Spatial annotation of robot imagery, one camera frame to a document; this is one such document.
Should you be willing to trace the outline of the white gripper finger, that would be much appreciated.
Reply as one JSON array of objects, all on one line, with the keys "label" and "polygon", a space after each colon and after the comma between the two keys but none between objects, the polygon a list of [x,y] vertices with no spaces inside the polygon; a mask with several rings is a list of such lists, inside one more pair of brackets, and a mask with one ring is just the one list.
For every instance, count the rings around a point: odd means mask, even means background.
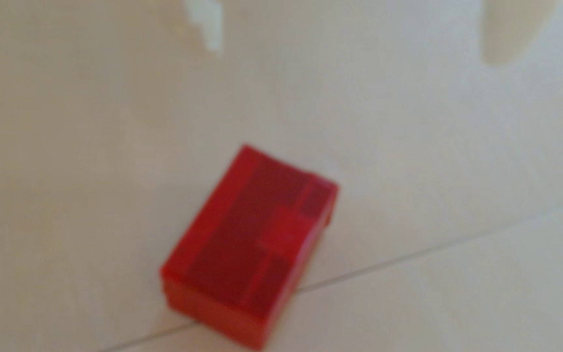
[{"label": "white gripper finger", "polygon": [[483,1],[481,54],[489,66],[525,52],[562,1]]},{"label": "white gripper finger", "polygon": [[224,8],[222,1],[183,1],[186,17],[201,36],[203,47],[215,54],[223,52]]}]

